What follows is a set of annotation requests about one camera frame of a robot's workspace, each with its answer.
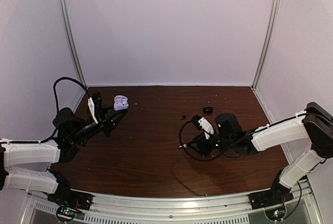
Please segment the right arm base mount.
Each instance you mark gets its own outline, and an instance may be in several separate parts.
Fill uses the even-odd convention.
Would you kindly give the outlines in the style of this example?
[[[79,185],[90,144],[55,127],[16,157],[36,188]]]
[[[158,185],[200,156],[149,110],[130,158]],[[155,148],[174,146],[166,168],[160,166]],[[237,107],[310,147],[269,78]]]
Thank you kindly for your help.
[[[286,188],[279,182],[274,182],[268,190],[249,194],[252,209],[267,208],[291,200],[293,200],[291,189]]]

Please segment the lilac earbud charging case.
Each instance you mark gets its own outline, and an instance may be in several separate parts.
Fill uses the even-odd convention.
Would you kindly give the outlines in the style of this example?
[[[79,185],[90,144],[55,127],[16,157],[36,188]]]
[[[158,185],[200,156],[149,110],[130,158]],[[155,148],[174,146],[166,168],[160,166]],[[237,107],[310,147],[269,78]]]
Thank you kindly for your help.
[[[114,97],[113,109],[115,111],[125,110],[128,109],[128,107],[129,107],[129,102],[126,96],[117,95]]]

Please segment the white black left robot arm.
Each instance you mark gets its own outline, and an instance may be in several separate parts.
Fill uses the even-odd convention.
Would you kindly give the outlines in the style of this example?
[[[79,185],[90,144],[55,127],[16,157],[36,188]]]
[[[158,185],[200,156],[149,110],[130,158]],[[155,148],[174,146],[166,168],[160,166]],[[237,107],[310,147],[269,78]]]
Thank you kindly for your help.
[[[71,184],[57,171],[36,171],[25,164],[62,164],[74,160],[81,146],[99,133],[110,136],[127,114],[127,106],[100,107],[86,120],[66,107],[53,124],[57,136],[40,141],[1,140],[1,189],[38,191],[54,195],[63,205],[75,200]]]

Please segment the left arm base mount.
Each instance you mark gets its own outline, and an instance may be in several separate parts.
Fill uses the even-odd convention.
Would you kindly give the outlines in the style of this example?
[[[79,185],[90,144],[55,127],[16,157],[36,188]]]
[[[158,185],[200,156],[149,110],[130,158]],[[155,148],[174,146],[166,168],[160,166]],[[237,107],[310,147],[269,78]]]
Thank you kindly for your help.
[[[70,182],[60,172],[51,170],[50,173],[56,178],[58,186],[55,193],[46,193],[49,201],[76,210],[90,210],[91,194],[73,190]]]

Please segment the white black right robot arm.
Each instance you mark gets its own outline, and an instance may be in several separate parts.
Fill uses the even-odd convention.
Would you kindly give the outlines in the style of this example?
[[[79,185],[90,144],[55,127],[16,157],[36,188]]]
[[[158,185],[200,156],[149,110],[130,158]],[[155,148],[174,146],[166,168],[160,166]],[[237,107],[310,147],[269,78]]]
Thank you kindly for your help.
[[[271,147],[297,140],[310,140],[310,146],[292,163],[282,169],[267,192],[267,200],[279,203],[297,182],[318,164],[332,158],[332,115],[316,102],[305,110],[281,121],[244,131],[237,117],[223,113],[215,117],[216,127],[198,115],[192,123],[201,133],[188,143],[180,141],[180,148],[188,153],[195,151],[197,161],[212,161],[211,153],[218,150],[224,155],[234,150],[239,155],[254,155]]]

